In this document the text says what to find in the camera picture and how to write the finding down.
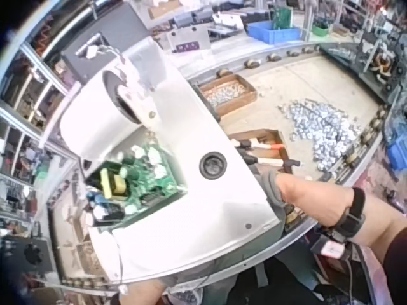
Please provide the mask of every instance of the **plastic tray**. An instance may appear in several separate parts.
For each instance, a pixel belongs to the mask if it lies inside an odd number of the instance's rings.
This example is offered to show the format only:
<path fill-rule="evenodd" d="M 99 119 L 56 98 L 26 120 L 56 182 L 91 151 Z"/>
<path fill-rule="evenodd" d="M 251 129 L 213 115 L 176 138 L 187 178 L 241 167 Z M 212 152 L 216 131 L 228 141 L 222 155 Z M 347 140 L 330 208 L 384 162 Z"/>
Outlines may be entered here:
<path fill-rule="evenodd" d="M 273 22 L 261 21 L 249 24 L 249 36 L 267 44 L 278 44 L 299 40 L 301 30 L 296 27 L 286 30 L 274 30 Z"/>
<path fill-rule="evenodd" d="M 401 135 L 394 143 L 387 148 L 387 156 L 390 164 L 395 170 L 407 168 L 407 135 Z"/>

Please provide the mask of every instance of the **hand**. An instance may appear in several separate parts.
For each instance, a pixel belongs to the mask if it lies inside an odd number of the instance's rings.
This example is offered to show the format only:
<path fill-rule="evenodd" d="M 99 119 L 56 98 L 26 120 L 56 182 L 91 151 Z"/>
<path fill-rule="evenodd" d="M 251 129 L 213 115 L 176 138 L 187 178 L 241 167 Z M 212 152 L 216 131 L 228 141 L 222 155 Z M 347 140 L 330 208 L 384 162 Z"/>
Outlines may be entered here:
<path fill-rule="evenodd" d="M 155 305 L 167 288 L 159 279 L 138 281 L 128 286 L 128 293 L 120 295 L 121 305 Z"/>

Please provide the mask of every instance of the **watch strap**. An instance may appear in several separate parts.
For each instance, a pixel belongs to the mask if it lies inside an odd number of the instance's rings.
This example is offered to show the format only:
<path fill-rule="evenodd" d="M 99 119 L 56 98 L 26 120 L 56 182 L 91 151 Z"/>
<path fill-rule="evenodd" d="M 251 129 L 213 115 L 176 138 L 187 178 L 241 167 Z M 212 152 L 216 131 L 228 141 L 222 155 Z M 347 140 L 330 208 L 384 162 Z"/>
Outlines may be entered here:
<path fill-rule="evenodd" d="M 340 233 L 346 238 L 351 238 L 359 232 L 364 223 L 364 201 L 365 193 L 358 187 L 353 187 L 354 199 L 352 205 L 344 211 L 341 219 L 334 226 L 336 232 Z"/>

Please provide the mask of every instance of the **white label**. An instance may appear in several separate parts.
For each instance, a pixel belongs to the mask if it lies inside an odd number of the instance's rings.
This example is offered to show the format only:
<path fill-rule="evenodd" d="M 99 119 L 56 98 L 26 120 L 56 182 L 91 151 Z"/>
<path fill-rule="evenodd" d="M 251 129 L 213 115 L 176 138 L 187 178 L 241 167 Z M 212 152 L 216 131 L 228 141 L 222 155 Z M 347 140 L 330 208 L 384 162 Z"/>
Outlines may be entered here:
<path fill-rule="evenodd" d="M 333 259 L 339 259 L 345 252 L 345 245 L 341 243 L 335 243 L 334 241 L 327 241 L 321 250 L 323 256 L 332 257 Z"/>

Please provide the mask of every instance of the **black sleeve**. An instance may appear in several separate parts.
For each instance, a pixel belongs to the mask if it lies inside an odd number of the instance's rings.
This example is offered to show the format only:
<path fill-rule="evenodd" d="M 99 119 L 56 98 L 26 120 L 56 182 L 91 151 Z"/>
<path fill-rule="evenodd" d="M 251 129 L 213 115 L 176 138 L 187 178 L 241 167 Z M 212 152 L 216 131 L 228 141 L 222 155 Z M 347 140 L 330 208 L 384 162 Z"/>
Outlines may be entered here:
<path fill-rule="evenodd" d="M 407 229 L 402 230 L 390 244 L 383 268 L 393 304 L 407 304 Z"/>
<path fill-rule="evenodd" d="M 117 293 L 117 294 L 115 294 L 114 296 L 112 296 L 112 298 L 110 299 L 109 305 L 120 305 L 119 293 Z"/>

